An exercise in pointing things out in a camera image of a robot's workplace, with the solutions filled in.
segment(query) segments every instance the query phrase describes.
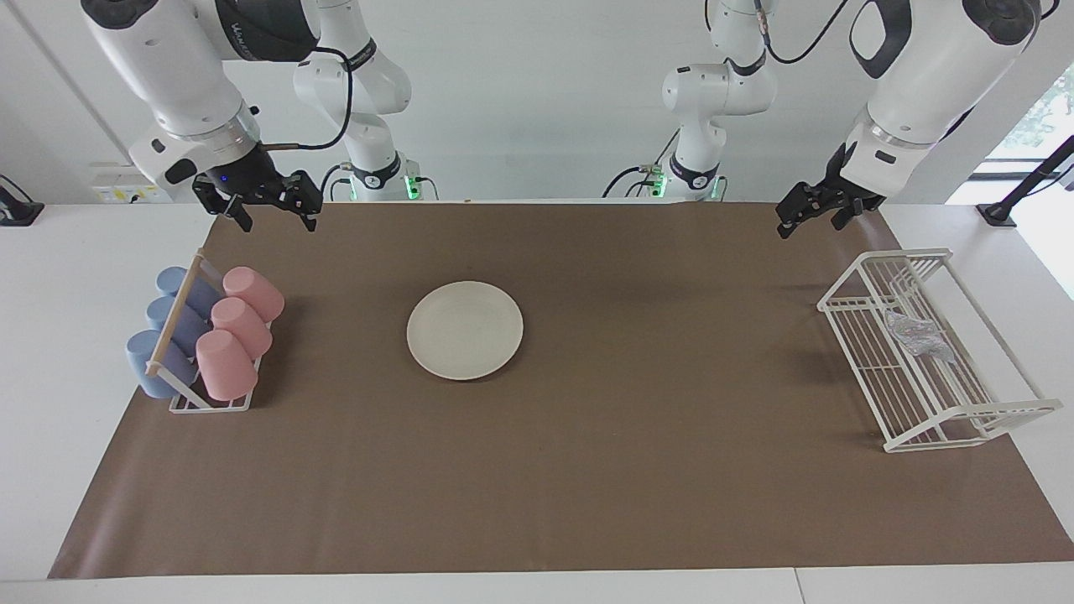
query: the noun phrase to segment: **pink cup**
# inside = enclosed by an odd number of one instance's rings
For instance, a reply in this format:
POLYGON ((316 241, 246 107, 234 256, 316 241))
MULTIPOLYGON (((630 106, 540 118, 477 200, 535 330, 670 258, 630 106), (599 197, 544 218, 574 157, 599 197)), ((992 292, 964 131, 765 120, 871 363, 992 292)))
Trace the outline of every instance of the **pink cup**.
POLYGON ((272 322, 284 312, 284 294, 261 273, 249 267, 236 267, 223 275, 223 290, 241 298, 257 311, 262 322, 272 322))
POLYGON ((238 298, 224 298, 213 306, 213 327, 230 331, 251 359, 258 359, 272 347, 272 333, 261 316, 238 298))
POLYGON ((246 349, 230 331, 213 330, 198 339, 198 368, 214 400, 241 399, 258 385, 258 372, 246 349))

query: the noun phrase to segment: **plastic bag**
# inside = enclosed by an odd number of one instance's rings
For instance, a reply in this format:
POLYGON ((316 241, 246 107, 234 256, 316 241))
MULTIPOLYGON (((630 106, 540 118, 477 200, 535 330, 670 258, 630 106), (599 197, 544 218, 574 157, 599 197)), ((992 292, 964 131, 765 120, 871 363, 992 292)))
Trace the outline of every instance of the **plastic bag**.
POLYGON ((955 350, 944 340, 935 321, 915 319, 892 311, 887 311, 884 320, 891 335, 913 356, 929 355, 955 364, 955 350))

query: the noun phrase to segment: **blue cup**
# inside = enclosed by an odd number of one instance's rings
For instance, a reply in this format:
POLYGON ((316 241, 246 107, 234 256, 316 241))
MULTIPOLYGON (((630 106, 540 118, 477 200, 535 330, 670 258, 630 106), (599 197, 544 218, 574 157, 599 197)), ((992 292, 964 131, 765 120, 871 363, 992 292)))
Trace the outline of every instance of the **blue cup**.
MULTIPOLYGON (((157 275, 157 290, 160 291, 161 296, 175 297, 185 278, 187 278, 187 270, 182 267, 164 269, 157 275)), ((187 306, 193 308, 201 318, 208 320, 213 315, 213 305, 222 299, 222 293, 205 283, 205 279, 198 277, 194 279, 193 287, 190 288, 190 296, 187 297, 187 306)))
MULTIPOLYGON (((139 384, 142 385, 142 389, 145 390, 145 393, 149 398, 171 399, 178 394, 175 388, 172 388, 160 376, 149 377, 145 374, 145 364, 153 358, 153 349, 157 346, 157 340, 159 339, 160 332, 154 329, 136 333, 127 341, 127 360, 130 361, 131 369, 134 370, 134 375, 137 376, 139 384)), ((187 359, 183 350, 179 350, 179 347, 174 342, 168 343, 168 351, 164 353, 163 365, 187 386, 193 384, 194 378, 198 376, 198 370, 194 369, 193 363, 187 359)))
MULTIPOLYGON (((145 319, 149 327, 157 331, 164 331, 164 323, 168 322, 168 315, 175 305, 174 296, 158 298, 145 310, 145 319)), ((172 342, 183 350, 187 357, 193 357, 198 349, 198 339, 208 333, 208 325, 198 316, 198 313, 186 304, 179 308, 179 320, 175 323, 175 332, 172 333, 172 342)))

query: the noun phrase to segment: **plastic cup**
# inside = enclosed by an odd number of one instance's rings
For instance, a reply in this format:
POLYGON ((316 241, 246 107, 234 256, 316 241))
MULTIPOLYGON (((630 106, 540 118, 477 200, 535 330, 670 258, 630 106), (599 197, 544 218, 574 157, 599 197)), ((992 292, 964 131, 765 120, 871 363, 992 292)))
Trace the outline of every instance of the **plastic cup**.
POLYGON ((249 267, 236 267, 223 275, 223 291, 257 311, 262 322, 272 322, 284 312, 284 294, 261 273, 249 267))
MULTIPOLYGON (((182 267, 171 267, 164 269, 157 275, 157 290, 161 296, 175 297, 179 292, 183 279, 187 278, 187 270, 182 267)), ((187 306, 190 306, 203 319, 208 319, 213 313, 213 304, 222 299, 223 296, 216 290, 205 279, 198 277, 194 279, 190 294, 187 296, 187 306)))
POLYGON ((230 331, 251 359, 260 358, 272 347, 272 332, 261 316, 238 298, 224 298, 213 306, 213 327, 230 331))
MULTIPOLYGON (((165 296, 154 300, 145 311, 145 318, 149 322, 149 327, 157 331, 164 331, 168 314, 172 312, 175 302, 174 296, 165 296)), ((184 304, 179 308, 179 320, 175 325, 175 332, 172 333, 172 342, 175 342, 184 355, 193 357, 197 350, 198 339, 208 333, 208 325, 198 316, 198 313, 184 304)))
MULTIPOLYGON (((134 334, 127 341, 127 360, 130 361, 131 369, 134 370, 134 375, 137 377, 139 384, 142 385, 142 390, 149 398, 171 399, 178 394, 175 388, 172 388, 159 375, 149 377, 145 374, 145 365, 153 358, 153 349, 157 346, 159 339, 160 332, 154 329, 134 334)), ((169 342, 162 364, 187 386, 193 384, 198 377, 198 370, 174 342, 169 342)))
POLYGON ((216 401, 241 399, 258 385, 253 361, 230 331, 214 329, 198 339, 198 366, 205 390, 216 401))

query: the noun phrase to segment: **white wire dish rack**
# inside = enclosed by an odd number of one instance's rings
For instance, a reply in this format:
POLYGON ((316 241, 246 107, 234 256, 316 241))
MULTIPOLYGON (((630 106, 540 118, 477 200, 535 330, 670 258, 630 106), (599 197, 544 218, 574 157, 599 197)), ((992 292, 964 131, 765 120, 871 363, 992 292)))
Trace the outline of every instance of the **white wire dish rack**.
POLYGON ((862 254, 817 304, 866 394, 888 452, 979 445, 1062 407, 1041 393, 952 271, 950 257, 949 249, 862 254), (948 274, 957 284, 957 290, 1037 400, 1001 402, 982 382, 973 359, 925 286, 938 273, 948 274), (949 350, 915 356, 888 329, 892 313, 932 321, 949 350))

